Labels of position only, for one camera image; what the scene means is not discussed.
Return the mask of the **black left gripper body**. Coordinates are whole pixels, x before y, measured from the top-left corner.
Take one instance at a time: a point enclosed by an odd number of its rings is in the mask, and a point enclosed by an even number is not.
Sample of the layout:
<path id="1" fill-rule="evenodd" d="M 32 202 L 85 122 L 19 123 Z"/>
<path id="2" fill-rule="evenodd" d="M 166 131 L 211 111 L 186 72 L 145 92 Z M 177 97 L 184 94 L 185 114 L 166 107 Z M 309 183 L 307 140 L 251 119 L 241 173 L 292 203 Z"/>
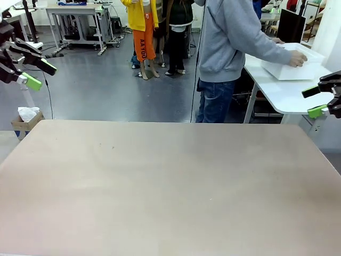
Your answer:
<path id="1" fill-rule="evenodd" d="M 8 48 L 10 44 L 10 38 L 13 35 L 14 28 L 8 22 L 1 22 L 0 42 L 1 42 L 1 56 L 3 57 L 3 51 Z"/>

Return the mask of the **person's right hand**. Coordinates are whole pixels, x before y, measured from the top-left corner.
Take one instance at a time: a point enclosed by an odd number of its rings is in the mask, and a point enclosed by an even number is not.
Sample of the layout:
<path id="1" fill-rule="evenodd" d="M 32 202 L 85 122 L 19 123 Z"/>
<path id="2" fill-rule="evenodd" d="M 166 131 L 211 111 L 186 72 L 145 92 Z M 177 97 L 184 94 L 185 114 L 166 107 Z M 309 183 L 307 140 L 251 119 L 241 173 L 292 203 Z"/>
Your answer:
<path id="1" fill-rule="evenodd" d="M 302 52 L 292 50 L 290 51 L 291 59 L 289 61 L 289 66 L 297 68 L 302 67 L 303 64 L 307 61 L 306 55 L 304 55 Z"/>

